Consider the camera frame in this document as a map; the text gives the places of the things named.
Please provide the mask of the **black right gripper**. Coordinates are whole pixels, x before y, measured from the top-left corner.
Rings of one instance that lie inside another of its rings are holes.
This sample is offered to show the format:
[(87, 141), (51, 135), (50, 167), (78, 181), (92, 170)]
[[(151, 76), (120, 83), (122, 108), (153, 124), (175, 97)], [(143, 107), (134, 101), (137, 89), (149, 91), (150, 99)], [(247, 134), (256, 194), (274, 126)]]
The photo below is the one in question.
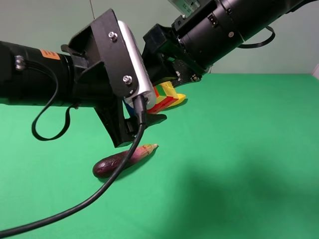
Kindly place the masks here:
[(155, 24), (143, 37), (142, 59), (153, 86), (196, 83), (208, 72), (189, 55), (173, 28)]

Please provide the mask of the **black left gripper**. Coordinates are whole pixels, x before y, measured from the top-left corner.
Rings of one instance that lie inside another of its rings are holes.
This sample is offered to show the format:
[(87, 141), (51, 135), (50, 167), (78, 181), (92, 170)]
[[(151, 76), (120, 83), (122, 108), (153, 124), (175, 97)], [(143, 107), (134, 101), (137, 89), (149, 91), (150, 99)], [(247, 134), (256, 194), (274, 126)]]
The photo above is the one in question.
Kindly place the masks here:
[[(114, 11), (108, 9), (61, 50), (72, 59), (73, 97), (83, 107), (90, 105), (95, 109), (114, 147), (129, 145), (139, 122), (136, 115), (125, 119), (123, 99), (137, 90), (138, 80)], [(166, 119), (164, 114), (147, 114), (146, 128)]]

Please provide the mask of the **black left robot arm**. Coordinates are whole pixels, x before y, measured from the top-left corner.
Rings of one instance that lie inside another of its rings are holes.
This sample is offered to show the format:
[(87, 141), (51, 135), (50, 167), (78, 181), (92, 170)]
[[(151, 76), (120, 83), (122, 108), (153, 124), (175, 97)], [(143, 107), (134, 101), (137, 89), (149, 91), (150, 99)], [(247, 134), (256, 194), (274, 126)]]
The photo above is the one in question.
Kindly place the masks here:
[(135, 114), (126, 119), (123, 105), (143, 95), (151, 109), (156, 94), (129, 27), (109, 9), (61, 50), (1, 42), (1, 103), (93, 108), (115, 147), (131, 143), (138, 120)]

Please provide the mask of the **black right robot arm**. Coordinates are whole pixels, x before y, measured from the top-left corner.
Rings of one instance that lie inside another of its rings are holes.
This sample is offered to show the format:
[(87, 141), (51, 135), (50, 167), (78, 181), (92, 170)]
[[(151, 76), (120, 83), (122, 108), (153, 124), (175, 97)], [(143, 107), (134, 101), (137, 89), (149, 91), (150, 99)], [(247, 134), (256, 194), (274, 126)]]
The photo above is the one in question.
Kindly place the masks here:
[(190, 15), (180, 15), (170, 27), (153, 26), (144, 36), (142, 53), (151, 83), (176, 86), (198, 82), (215, 62), (235, 48), (267, 45), (245, 41), (308, 0), (200, 0)]

